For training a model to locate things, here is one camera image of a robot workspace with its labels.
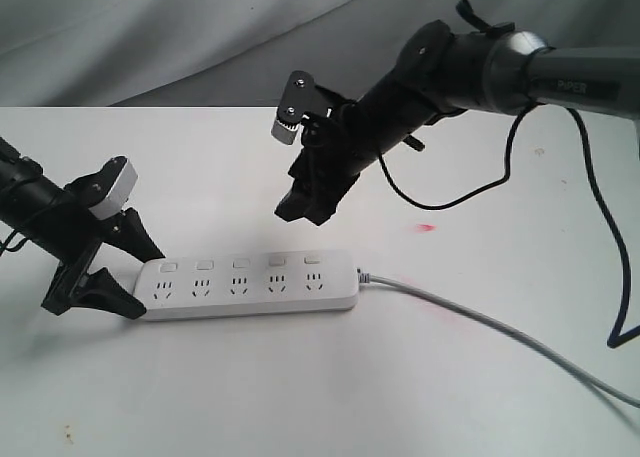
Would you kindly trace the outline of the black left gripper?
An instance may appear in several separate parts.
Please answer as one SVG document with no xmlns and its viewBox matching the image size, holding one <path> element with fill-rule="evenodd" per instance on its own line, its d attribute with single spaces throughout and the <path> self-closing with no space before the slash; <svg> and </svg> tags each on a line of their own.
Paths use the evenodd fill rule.
<svg viewBox="0 0 640 457">
<path fill-rule="evenodd" d="M 106 268 L 91 274 L 90 264 L 112 235 L 112 245 L 146 263 L 165 255 L 147 233 L 139 213 L 128 208 L 115 216 L 112 231 L 85 205 L 91 176 L 66 185 L 44 213 L 41 244 L 58 260 L 42 307 L 61 315 L 72 308 L 103 311 L 136 320 L 146 313 Z"/>
</svg>

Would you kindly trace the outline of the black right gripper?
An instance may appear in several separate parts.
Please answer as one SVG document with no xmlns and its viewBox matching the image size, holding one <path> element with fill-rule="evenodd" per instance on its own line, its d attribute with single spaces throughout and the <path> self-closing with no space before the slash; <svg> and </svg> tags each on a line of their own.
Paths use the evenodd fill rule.
<svg viewBox="0 0 640 457">
<path fill-rule="evenodd" d="M 327 222 L 361 172 L 385 152 L 385 86 L 357 100 L 315 84 L 311 109 L 298 127 L 301 151 L 289 169 L 293 184 L 274 214 L 285 222 Z"/>
</svg>

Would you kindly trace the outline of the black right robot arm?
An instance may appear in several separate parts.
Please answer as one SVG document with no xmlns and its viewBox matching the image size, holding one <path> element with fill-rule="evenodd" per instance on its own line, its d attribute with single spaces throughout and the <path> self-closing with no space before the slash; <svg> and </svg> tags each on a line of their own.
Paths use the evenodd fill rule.
<svg viewBox="0 0 640 457">
<path fill-rule="evenodd" d="M 325 223 L 361 172 L 398 144 L 421 150 L 414 132 L 468 110 L 518 115 L 552 104 L 635 120 L 639 52 L 635 48 L 555 48 L 513 23 L 492 25 L 467 0 L 457 34 L 436 20 L 416 31 L 392 69 L 358 99 L 292 72 L 272 128 L 284 144 L 300 140 L 293 184 L 276 207 L 287 221 Z"/>
</svg>

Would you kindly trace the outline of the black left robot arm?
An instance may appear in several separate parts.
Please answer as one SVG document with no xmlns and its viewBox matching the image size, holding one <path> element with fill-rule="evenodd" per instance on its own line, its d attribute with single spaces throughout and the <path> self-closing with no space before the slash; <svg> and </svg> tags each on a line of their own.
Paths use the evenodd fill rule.
<svg viewBox="0 0 640 457">
<path fill-rule="evenodd" d="M 136 320 L 146 308 L 102 268 L 89 270 L 103 245 L 142 263 L 163 258 L 126 203 L 138 174 L 125 156 L 109 159 L 97 172 L 60 187 L 42 166 L 1 143 L 1 220 L 14 236 L 53 256 L 57 268 L 41 303 L 60 316 L 72 308 L 93 309 Z"/>
</svg>

